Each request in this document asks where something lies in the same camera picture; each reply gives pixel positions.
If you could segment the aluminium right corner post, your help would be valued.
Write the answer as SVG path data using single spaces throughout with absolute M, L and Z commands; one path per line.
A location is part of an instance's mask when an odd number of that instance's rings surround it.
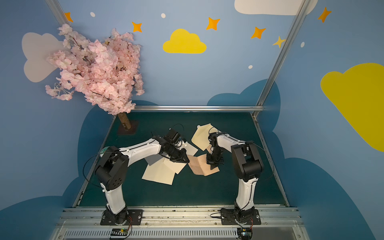
M 284 42 L 284 45 L 282 46 L 279 55 L 276 59 L 276 62 L 274 64 L 274 67 L 271 71 L 271 74 L 269 75 L 262 92 L 259 96 L 259 99 L 257 101 L 256 106 L 261 107 L 263 109 L 264 103 L 268 97 L 268 94 L 270 93 L 272 86 L 280 72 L 281 67 L 284 64 L 284 61 L 290 51 L 290 48 L 292 44 L 295 41 L 295 38 L 297 34 L 300 31 L 300 28 L 309 12 L 310 6 L 312 5 L 312 2 L 315 1 L 310 1 L 310 0 L 304 0 L 302 1 L 301 5 L 299 6 L 298 12 L 293 20 L 293 23 L 288 31 L 288 34 L 286 36 L 286 41 Z

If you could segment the white envelope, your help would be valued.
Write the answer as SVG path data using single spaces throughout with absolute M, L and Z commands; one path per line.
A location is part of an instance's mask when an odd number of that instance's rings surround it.
M 182 143 L 180 150 L 185 150 L 186 154 L 181 153 L 179 157 L 167 159 L 165 158 L 163 163 L 166 167 L 168 167 L 170 170 L 172 170 L 175 174 L 179 174 L 181 170 L 186 166 L 186 164 L 189 162 L 188 156 L 194 156 L 198 152 L 198 149 L 192 146 L 188 142 Z

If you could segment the right green circuit board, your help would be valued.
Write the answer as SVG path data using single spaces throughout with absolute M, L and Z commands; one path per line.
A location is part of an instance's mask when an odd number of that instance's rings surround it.
M 250 228 L 238 228 L 237 235 L 237 240 L 251 240 L 253 231 Z

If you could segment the pink lined letter paper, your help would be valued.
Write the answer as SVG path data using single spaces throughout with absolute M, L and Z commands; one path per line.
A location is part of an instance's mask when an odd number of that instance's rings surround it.
M 211 170 L 211 165 L 207 164 L 207 154 L 194 157 L 188 155 L 189 158 L 189 167 L 195 175 L 209 176 L 215 173 L 218 173 L 220 170 L 218 167 L 215 167 Z

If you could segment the left green circuit board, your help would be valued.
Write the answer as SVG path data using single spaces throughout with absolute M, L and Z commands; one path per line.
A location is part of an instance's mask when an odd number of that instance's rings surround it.
M 110 240 L 126 240 L 132 234 L 132 230 L 128 228 L 112 229 L 110 232 Z

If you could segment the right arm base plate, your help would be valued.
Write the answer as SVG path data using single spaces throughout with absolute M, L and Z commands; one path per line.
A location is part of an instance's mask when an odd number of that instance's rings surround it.
M 252 207 L 249 210 L 220 209 L 222 225 L 261 225 L 259 211 Z

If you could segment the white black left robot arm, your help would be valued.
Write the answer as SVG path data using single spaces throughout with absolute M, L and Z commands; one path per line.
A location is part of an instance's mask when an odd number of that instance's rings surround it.
M 140 225 L 142 213 L 132 218 L 123 196 L 122 184 L 125 182 L 128 167 L 146 157 L 164 155 L 174 163 L 188 163 L 187 141 L 180 137 L 153 137 L 143 143 L 117 148 L 105 147 L 99 153 L 101 159 L 95 167 L 102 191 L 106 196 L 106 210 L 103 212 L 102 226 Z

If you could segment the aluminium back frame rail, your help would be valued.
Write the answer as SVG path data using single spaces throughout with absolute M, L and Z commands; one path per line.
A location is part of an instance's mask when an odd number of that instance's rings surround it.
M 135 106 L 137 112 L 261 112 L 262 106 Z

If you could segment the grey envelope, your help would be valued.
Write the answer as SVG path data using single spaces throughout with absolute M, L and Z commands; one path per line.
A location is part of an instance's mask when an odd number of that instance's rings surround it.
M 158 162 L 159 160 L 161 160 L 163 157 L 159 154 L 156 154 L 156 155 L 151 155 L 151 156 L 148 156 L 148 157 L 145 157 L 145 160 L 147 162 L 147 164 L 149 166 L 155 164 L 156 162 Z

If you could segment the green circuit board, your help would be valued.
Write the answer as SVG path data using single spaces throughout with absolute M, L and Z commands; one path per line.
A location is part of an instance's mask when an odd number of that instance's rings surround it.
M 237 235 L 237 240 L 251 240 L 253 231 L 250 228 L 238 228 Z
M 126 240 L 132 234 L 132 230 L 128 228 L 112 229 L 110 232 L 110 240 Z

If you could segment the aluminium left corner post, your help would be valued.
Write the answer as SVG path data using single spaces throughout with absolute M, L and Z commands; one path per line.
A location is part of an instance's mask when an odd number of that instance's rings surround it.
M 57 22 L 59 23 L 59 26 L 62 26 L 63 24 L 71 24 L 70 21 L 67 19 L 58 0 L 45 0 L 45 2 L 47 3 L 49 9 L 51 10 Z

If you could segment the pink cherry blossom tree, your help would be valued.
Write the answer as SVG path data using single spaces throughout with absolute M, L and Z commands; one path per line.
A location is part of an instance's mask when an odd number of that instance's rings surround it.
M 133 34 L 113 29 L 103 42 L 92 42 L 68 24 L 59 31 L 65 38 L 65 50 L 52 54 L 47 61 L 60 69 L 60 77 L 54 86 L 46 86 L 46 93 L 69 101 L 74 92 L 79 92 L 87 102 L 111 115 L 130 113 L 135 108 L 133 95 L 145 92 L 139 71 L 141 47 L 133 43 Z

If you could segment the green label plastic jar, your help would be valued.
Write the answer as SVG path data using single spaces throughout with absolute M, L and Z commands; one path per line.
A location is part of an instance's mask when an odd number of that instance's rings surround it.
M 104 153 L 109 149 L 109 147 L 105 147 L 103 148 L 100 153 L 99 153 L 99 156 L 102 157 L 104 155 Z

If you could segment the brown artificial tree trunk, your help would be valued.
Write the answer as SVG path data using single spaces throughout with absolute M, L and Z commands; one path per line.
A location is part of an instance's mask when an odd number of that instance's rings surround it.
M 130 120 L 128 119 L 127 113 L 119 113 L 117 114 L 117 116 L 120 119 L 124 130 L 128 131 L 132 128 L 132 125 Z

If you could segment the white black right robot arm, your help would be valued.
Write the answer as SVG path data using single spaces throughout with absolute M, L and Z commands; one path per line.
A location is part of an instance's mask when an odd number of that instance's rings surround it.
M 211 169 L 223 164 L 223 150 L 227 150 L 232 154 L 234 170 L 239 179 L 234 209 L 221 210 L 223 223 L 245 225 L 253 220 L 255 188 L 264 170 L 258 147 L 252 141 L 241 141 L 222 132 L 209 134 L 208 140 L 211 144 L 211 152 L 207 154 L 207 164 Z

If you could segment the cream envelope far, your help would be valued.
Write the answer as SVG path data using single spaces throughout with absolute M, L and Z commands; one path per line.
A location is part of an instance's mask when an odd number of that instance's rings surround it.
M 215 133 L 218 130 L 213 127 L 211 124 L 198 126 L 195 134 L 193 135 L 191 141 L 202 151 L 206 150 L 210 145 L 209 134 Z

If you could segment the aluminium front rail platform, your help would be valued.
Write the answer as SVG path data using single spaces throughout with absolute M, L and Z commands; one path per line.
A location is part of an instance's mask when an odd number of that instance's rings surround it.
M 250 228 L 251 240 L 308 240 L 309 234 L 298 209 L 279 205 L 256 205 L 261 225 L 222 225 L 224 206 L 129 207 L 143 210 L 139 226 L 101 226 L 103 208 L 64 209 L 52 240 L 109 240 L 112 229 L 128 228 L 126 240 L 237 240 L 238 228 Z

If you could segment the aluminium corner post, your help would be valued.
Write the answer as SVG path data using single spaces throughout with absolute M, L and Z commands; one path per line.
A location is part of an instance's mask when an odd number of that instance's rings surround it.
M 290 48 L 292 44 L 295 41 L 295 38 L 297 34 L 300 31 L 300 28 L 309 12 L 310 6 L 312 5 L 312 2 L 315 1 L 310 1 L 310 0 L 304 0 L 302 1 L 301 5 L 299 6 L 298 12 L 293 20 L 293 23 L 288 31 L 288 34 L 286 36 L 286 41 L 284 42 L 284 45 L 282 46 L 279 55 L 276 59 L 276 62 L 274 64 L 274 67 L 271 71 L 271 74 L 269 75 L 262 92 L 259 96 L 259 99 L 257 101 L 256 106 L 261 107 L 263 109 L 264 103 L 268 97 L 268 94 L 270 93 L 272 86 L 280 72 L 281 67 L 284 64 L 284 61 L 290 51 Z
M 62 26 L 63 24 L 71 24 L 70 21 L 67 19 L 58 0 L 45 0 L 45 2 L 47 3 L 49 9 L 51 10 L 57 22 L 59 23 L 59 26 Z

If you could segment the cream paper sheet near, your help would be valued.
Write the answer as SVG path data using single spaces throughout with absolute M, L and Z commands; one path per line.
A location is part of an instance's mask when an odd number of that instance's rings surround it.
M 152 165 L 147 165 L 142 179 L 146 181 L 172 185 L 174 177 L 175 172 L 164 164 L 164 160 L 159 160 Z

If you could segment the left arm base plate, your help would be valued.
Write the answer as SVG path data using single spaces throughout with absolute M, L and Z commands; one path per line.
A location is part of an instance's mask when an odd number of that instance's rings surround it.
M 139 226 L 143 218 L 143 210 L 128 210 L 124 208 L 120 213 L 113 214 L 106 209 L 102 214 L 101 226 Z

